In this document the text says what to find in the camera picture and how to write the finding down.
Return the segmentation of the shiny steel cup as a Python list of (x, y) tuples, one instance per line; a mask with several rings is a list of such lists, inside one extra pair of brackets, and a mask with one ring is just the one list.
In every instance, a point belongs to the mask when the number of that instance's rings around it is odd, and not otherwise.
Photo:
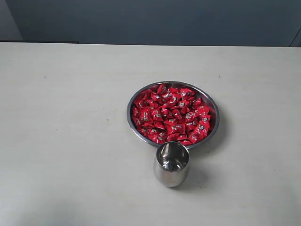
[(187, 178), (190, 154), (179, 142), (163, 143), (156, 151), (154, 174), (157, 180), (166, 187), (177, 187)]

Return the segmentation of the round steel bowl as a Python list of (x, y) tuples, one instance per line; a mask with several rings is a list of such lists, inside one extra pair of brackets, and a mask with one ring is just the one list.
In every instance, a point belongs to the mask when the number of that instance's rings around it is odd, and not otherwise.
[(209, 107), (209, 115), (211, 115), (213, 118), (209, 120), (209, 124), (211, 126), (211, 130), (209, 132), (209, 135), (204, 138), (202, 141), (197, 142), (196, 144), (192, 144), (192, 145), (188, 145), (187, 149), (193, 149), (196, 148), (202, 144), (204, 144), (205, 142), (209, 141), (217, 132), (218, 127), (219, 127), (219, 123), (220, 123), (220, 112), (218, 109), (217, 104), (214, 102), (214, 100), (202, 89), (195, 87), (191, 84), (187, 84), (184, 82), (180, 82), (180, 81), (159, 81), (159, 82), (155, 82), (153, 84), (149, 84), (143, 88), (141, 88), (140, 90), (138, 90), (129, 100), (129, 103), (127, 105), (127, 122), (130, 126), (130, 128), (132, 129), (132, 131), (135, 133), (135, 135), (137, 135), (142, 141), (144, 141), (145, 143), (152, 145), (154, 147), (159, 147), (159, 144), (155, 144), (153, 141), (148, 140), (147, 138), (144, 138), (144, 136), (142, 134), (140, 134), (138, 132), (137, 127), (134, 125), (134, 120), (131, 118), (130, 114), (132, 113), (132, 106), (134, 105), (134, 99), (136, 97), (138, 97), (138, 95), (142, 92), (145, 91), (147, 88), (152, 88), (155, 85), (167, 85), (168, 88), (172, 87), (172, 88), (190, 88), (193, 91), (196, 92), (196, 96), (200, 97), (202, 99), (202, 101), (205, 102), (205, 104), (208, 105)]

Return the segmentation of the red wrapped candies pile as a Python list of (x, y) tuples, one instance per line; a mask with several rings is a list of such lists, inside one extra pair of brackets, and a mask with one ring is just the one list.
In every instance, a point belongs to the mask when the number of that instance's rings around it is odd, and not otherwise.
[(209, 135), (209, 107), (190, 88), (155, 85), (134, 99), (131, 118), (138, 132), (155, 144), (196, 144)]

